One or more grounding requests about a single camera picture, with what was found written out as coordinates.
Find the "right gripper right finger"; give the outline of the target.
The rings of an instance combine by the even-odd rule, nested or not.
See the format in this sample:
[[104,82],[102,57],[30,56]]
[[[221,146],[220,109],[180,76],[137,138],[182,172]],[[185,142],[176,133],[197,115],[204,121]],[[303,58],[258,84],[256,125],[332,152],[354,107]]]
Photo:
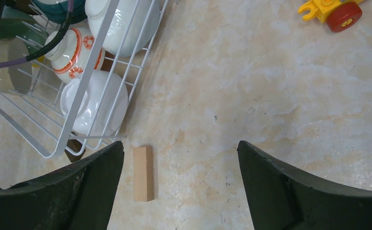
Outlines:
[[244,140],[237,152],[256,230],[372,230],[372,191],[315,176]]

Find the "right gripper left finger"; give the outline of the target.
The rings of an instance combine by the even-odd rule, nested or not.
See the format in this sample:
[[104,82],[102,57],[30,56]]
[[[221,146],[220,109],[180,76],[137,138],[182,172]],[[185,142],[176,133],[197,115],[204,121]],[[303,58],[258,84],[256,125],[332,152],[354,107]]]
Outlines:
[[0,188],[0,230],[107,229],[124,164],[120,141],[43,176]]

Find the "blue bowl white dots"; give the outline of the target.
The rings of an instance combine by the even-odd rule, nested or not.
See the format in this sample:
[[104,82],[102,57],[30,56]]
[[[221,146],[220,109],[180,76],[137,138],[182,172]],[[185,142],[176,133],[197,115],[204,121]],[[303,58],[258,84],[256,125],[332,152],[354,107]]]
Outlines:
[[[36,7],[52,22],[63,24],[68,12],[67,0],[32,0]],[[71,24],[87,19],[85,13],[85,0],[74,0]]]

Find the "celadon green bowl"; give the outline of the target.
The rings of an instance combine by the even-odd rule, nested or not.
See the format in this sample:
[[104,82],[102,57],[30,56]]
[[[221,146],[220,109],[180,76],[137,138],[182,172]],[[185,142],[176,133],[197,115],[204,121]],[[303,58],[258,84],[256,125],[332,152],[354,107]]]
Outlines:
[[48,33],[29,14],[5,6],[0,20],[0,40],[18,37],[32,54],[45,45]]

